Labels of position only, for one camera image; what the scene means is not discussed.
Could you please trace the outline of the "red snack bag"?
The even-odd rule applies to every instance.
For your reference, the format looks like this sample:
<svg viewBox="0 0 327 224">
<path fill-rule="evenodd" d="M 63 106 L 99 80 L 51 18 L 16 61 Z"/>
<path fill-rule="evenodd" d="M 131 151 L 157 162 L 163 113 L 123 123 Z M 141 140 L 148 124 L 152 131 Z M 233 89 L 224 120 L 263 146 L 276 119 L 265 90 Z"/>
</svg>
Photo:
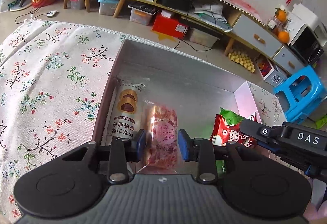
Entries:
<svg viewBox="0 0 327 224">
<path fill-rule="evenodd" d="M 240 131 L 240 122 L 243 120 L 243 117 L 235 114 L 216 115 L 210 141 L 218 146 L 225 146 L 229 141 L 235 141 L 247 148 L 254 148 L 257 141 Z"/>
</svg>

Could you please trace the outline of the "chocolate tart cookie package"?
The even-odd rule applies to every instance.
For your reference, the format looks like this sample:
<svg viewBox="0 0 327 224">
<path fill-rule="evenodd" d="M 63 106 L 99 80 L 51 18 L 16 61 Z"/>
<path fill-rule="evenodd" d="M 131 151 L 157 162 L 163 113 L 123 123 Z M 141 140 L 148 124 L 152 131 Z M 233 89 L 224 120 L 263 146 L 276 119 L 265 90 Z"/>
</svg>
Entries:
<svg viewBox="0 0 327 224">
<path fill-rule="evenodd" d="M 146 83 L 141 77 L 120 75 L 111 96 L 101 145 L 113 137 L 133 139 L 141 127 Z"/>
</svg>

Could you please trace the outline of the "green snack package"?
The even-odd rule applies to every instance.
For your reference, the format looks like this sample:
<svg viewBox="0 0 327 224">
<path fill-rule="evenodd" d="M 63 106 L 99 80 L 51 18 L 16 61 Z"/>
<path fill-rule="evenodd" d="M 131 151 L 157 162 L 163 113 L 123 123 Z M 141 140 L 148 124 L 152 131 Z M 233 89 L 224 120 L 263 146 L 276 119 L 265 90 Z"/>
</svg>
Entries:
<svg viewBox="0 0 327 224">
<path fill-rule="evenodd" d="M 214 145 L 225 146 L 228 141 L 245 144 L 247 136 L 240 132 L 240 122 L 244 118 L 233 111 L 220 108 L 216 115 L 211 141 Z"/>
</svg>

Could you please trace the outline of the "pink nougat package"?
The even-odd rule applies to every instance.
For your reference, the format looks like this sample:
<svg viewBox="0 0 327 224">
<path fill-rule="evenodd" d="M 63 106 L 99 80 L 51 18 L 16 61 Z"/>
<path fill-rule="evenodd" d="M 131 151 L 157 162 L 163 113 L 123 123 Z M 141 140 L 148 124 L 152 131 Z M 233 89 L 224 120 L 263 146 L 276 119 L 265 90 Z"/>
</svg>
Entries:
<svg viewBox="0 0 327 224">
<path fill-rule="evenodd" d="M 146 147 L 139 173 L 176 174 L 180 164 L 176 111 L 149 103 L 143 109 L 142 128 L 146 132 Z"/>
</svg>

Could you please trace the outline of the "blue plastic stool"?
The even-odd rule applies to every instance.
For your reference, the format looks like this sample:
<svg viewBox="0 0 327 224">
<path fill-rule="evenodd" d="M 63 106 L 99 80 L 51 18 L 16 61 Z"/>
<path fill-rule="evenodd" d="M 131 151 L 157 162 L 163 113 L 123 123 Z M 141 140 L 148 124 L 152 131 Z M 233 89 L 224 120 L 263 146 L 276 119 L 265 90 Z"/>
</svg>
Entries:
<svg viewBox="0 0 327 224">
<path fill-rule="evenodd" d="M 326 88 L 308 65 L 273 89 L 288 122 L 301 124 L 326 98 Z"/>
</svg>

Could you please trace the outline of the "pink cardboard box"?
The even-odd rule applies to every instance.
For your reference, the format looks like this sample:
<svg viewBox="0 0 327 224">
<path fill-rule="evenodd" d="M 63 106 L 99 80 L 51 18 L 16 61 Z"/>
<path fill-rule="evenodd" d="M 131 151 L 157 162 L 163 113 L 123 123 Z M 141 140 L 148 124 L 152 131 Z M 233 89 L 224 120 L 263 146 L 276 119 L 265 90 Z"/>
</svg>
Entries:
<svg viewBox="0 0 327 224">
<path fill-rule="evenodd" d="M 141 82 L 146 88 L 138 107 L 142 125 L 152 104 L 172 108 L 177 113 L 179 129 L 191 138 L 209 138 L 215 114 L 230 109 L 244 117 L 255 110 L 249 83 L 223 69 L 207 65 L 194 58 L 125 40 L 108 78 L 93 137 L 109 144 L 109 119 L 118 98 L 119 81 Z"/>
</svg>

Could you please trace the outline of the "white printed box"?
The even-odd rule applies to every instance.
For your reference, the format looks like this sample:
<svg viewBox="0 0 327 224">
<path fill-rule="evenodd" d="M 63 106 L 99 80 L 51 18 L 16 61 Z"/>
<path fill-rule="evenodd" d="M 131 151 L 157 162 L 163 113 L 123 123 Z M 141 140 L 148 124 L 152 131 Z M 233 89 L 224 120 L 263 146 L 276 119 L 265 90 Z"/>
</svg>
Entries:
<svg viewBox="0 0 327 224">
<path fill-rule="evenodd" d="M 263 80 L 273 87 L 277 87 L 288 78 L 283 69 L 273 64 L 262 54 L 255 59 L 255 64 Z"/>
</svg>

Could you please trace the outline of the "yellow egg tray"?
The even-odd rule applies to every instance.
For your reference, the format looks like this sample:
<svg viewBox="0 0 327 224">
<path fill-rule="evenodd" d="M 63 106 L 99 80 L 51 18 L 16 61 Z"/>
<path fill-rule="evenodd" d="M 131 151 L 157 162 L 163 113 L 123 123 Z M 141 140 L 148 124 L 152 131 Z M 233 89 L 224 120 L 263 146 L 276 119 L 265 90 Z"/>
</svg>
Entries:
<svg viewBox="0 0 327 224">
<path fill-rule="evenodd" d="M 240 64 L 251 73 L 255 72 L 254 62 L 245 51 L 232 51 L 228 54 L 228 58 L 236 64 Z"/>
</svg>

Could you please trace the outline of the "orange fruit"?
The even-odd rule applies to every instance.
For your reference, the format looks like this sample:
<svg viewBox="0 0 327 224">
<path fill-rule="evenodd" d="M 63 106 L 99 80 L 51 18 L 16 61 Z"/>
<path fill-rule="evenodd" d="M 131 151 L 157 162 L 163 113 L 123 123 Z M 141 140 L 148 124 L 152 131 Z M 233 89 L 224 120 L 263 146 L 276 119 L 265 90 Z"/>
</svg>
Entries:
<svg viewBox="0 0 327 224">
<path fill-rule="evenodd" d="M 290 36 L 289 33 L 287 31 L 280 31 L 278 33 L 278 39 L 280 40 L 280 42 L 282 42 L 283 44 L 287 44 L 290 41 Z"/>
</svg>

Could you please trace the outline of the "black microwave oven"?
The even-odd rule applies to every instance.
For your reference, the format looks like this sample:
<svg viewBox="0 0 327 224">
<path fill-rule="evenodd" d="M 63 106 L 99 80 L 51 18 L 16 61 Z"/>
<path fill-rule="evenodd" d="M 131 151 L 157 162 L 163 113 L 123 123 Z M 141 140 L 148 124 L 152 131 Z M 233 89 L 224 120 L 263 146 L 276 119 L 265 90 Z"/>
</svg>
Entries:
<svg viewBox="0 0 327 224">
<path fill-rule="evenodd" d="M 313 66 L 324 54 L 316 34 L 292 12 L 288 12 L 284 28 L 289 33 L 289 47 L 304 63 Z"/>
</svg>

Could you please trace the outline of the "clear plastic storage bin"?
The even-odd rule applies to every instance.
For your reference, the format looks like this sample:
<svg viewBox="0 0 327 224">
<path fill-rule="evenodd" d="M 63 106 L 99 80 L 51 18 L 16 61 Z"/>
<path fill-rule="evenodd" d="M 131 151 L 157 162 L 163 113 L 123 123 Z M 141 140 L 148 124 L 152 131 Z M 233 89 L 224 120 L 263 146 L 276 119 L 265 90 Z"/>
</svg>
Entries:
<svg viewBox="0 0 327 224">
<path fill-rule="evenodd" d="M 189 41 L 211 48 L 214 46 L 214 44 L 216 43 L 216 41 L 218 41 L 218 38 L 205 33 L 204 31 L 195 29 L 195 28 L 191 28 L 188 32 L 188 39 Z"/>
</svg>

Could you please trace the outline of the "red shoe box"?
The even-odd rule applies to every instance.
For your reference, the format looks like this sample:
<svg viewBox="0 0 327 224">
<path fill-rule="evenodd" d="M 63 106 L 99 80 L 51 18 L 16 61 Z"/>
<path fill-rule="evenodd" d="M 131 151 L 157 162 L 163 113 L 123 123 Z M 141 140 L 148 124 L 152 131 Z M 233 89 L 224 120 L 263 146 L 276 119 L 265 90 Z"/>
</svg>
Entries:
<svg viewBox="0 0 327 224">
<path fill-rule="evenodd" d="M 166 34 L 171 37 L 183 39 L 187 33 L 188 26 L 182 24 L 175 18 L 167 18 L 158 14 L 152 26 L 152 31 L 157 33 Z"/>
</svg>

